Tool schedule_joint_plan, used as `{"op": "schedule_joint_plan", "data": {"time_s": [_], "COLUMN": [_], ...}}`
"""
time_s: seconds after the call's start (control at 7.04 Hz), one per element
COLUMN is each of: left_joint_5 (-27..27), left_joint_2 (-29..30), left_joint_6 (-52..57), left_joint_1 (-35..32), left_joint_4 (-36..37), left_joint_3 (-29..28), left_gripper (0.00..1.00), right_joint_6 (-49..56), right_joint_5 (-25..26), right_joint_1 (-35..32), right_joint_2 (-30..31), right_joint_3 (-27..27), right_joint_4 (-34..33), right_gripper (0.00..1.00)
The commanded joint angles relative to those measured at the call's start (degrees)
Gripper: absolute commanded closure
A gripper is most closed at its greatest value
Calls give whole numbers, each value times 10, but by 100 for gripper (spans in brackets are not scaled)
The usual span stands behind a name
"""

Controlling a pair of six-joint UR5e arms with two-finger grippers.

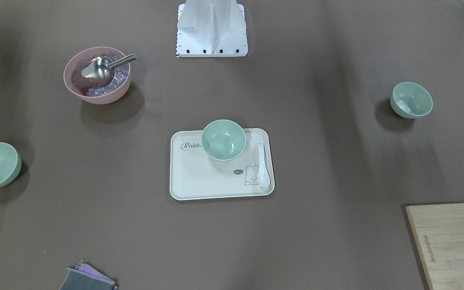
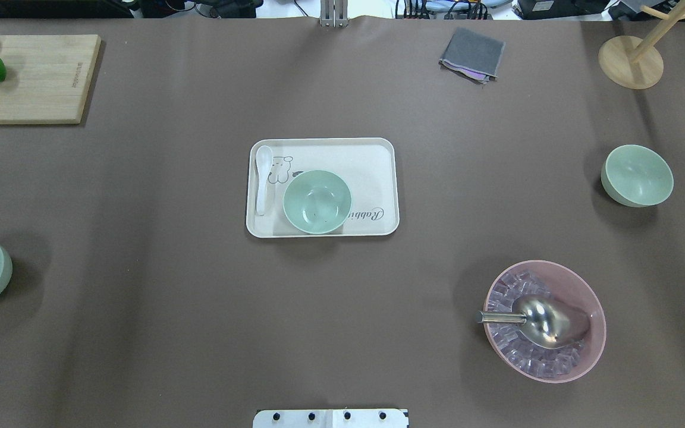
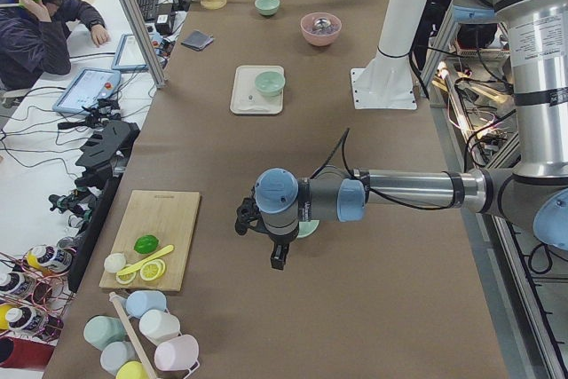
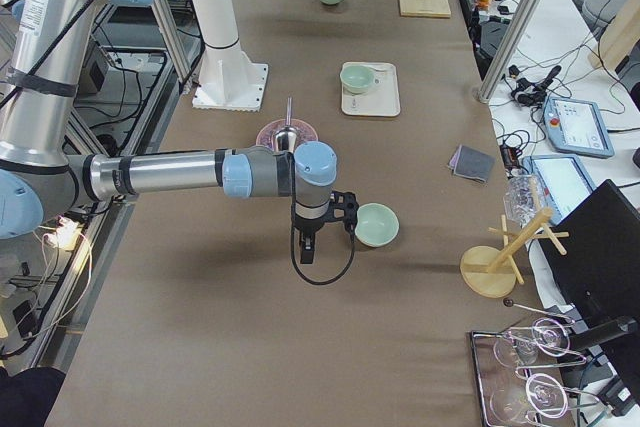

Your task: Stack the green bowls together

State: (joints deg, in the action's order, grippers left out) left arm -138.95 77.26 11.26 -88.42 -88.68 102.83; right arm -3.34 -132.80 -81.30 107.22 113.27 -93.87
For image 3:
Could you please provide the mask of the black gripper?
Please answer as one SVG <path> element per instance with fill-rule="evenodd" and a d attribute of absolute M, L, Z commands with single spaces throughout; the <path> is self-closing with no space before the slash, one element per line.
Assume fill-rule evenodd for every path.
<path fill-rule="evenodd" d="M 283 270 L 287 261 L 290 237 L 272 236 L 273 249 L 270 256 L 271 267 L 276 270 Z"/>

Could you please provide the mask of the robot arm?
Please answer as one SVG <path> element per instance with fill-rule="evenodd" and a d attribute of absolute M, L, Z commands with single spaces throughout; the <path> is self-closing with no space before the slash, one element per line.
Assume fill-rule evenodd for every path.
<path fill-rule="evenodd" d="M 464 207 L 566 249 L 567 0 L 454 0 L 454 17 L 507 27 L 518 164 L 463 173 L 323 167 L 310 178 L 267 170 L 255 183 L 251 228 L 272 240 L 272 268 L 284 267 L 301 222 L 358 221 L 373 202 L 424 210 Z"/>

